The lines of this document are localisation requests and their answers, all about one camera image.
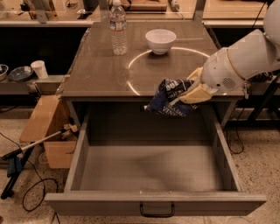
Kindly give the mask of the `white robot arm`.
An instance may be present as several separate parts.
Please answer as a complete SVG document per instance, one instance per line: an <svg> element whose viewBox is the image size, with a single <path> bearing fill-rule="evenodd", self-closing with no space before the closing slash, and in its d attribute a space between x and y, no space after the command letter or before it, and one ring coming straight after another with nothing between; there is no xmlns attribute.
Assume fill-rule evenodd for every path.
<svg viewBox="0 0 280 224"><path fill-rule="evenodd" d="M205 102L216 94L243 88L250 78L280 68L280 0L270 4L263 29L255 29L229 47L211 55L188 79L192 85L174 102Z"/></svg>

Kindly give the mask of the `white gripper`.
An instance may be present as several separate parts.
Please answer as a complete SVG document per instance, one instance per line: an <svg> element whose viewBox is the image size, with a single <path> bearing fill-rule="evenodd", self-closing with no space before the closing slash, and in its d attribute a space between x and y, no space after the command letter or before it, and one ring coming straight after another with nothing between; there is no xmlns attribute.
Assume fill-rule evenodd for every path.
<svg viewBox="0 0 280 224"><path fill-rule="evenodd" d="M200 81L204 84L191 86L186 92L180 94L171 105L177 102L194 104L206 102L217 92L226 93L240 88L245 80L236 72L227 48L221 48L211 55L203 68L196 68L188 77L189 81Z"/></svg>

